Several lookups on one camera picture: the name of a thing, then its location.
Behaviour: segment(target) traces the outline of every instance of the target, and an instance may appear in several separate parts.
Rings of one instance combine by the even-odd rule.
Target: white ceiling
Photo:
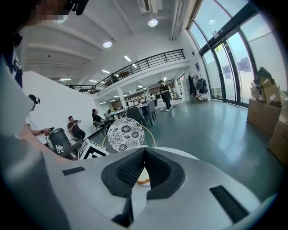
[[[157,17],[171,18],[175,0],[162,3],[163,9]],[[122,43],[149,33],[153,34],[149,36],[151,40],[169,38],[172,19],[159,19],[156,27],[149,27],[148,21],[152,18],[155,18],[152,12],[141,13],[137,0],[90,0],[81,16],[70,12],[61,24],[50,21],[22,31],[27,44],[24,71],[35,71],[49,78],[72,78],[69,84],[77,84],[93,74],[97,77],[101,68],[111,63],[105,63],[104,59],[108,54],[113,55],[113,47],[121,47]],[[107,40],[113,43],[109,49],[103,47]],[[133,52],[129,57],[137,61]],[[112,71],[128,65],[122,55],[113,58]],[[102,66],[94,71],[98,62]]]
[[[160,80],[163,80],[164,77],[166,77],[166,82],[171,82],[175,77],[177,77],[179,74],[181,74],[186,67],[176,68],[170,71],[160,72],[145,78],[142,78],[138,81],[132,82],[130,84],[127,84],[123,87],[121,87],[123,94],[128,95],[129,90],[137,89],[138,85],[150,87],[159,85],[158,82]],[[105,94],[105,96],[100,97],[100,102],[109,102],[110,100],[118,100],[119,98],[114,98],[114,96],[118,95],[117,90],[113,90],[109,92],[108,94]]]

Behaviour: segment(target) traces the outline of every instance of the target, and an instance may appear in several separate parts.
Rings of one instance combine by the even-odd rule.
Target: gray floor
[[[181,103],[170,112],[157,111],[147,128],[157,147],[188,152],[247,186],[264,201],[277,192],[283,165],[267,150],[270,135],[246,122],[247,109],[222,102]],[[104,136],[90,138],[98,144]],[[151,138],[145,133],[148,146]],[[109,152],[108,143],[104,145]]]

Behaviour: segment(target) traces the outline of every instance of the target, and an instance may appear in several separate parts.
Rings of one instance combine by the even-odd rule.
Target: white shirt
[[[26,124],[29,124],[32,130],[41,130],[40,128],[37,127],[37,125],[35,125],[35,123],[33,122],[33,116],[29,113],[29,115],[26,118]],[[46,144],[47,140],[44,134],[40,134],[38,136],[36,136],[37,139],[39,141],[42,142],[42,144]]]

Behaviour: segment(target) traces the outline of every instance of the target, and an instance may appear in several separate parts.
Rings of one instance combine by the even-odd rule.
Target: black and white patterned cushion
[[[123,152],[143,144],[144,130],[134,119],[124,117],[110,126],[107,137],[114,150]]]

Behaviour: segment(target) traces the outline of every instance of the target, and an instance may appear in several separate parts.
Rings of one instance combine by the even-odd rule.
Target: ceiling light
[[[128,58],[127,56],[124,56],[124,58],[126,58],[126,59],[127,59],[127,61],[131,62],[131,59],[130,59],[130,58]]]
[[[210,21],[209,21],[209,24],[210,24],[210,25],[214,25],[215,22],[216,22],[216,21],[213,19],[213,20],[210,20]]]
[[[110,48],[112,46],[112,42],[111,41],[105,41],[103,46],[104,46],[104,48]]]
[[[149,25],[150,27],[155,27],[157,24],[158,24],[158,20],[156,20],[156,19],[151,19],[151,20],[148,22],[148,25]]]
[[[65,22],[68,18],[68,15],[58,15],[58,19],[53,20],[53,22],[56,22],[58,24],[61,24],[63,22]]]

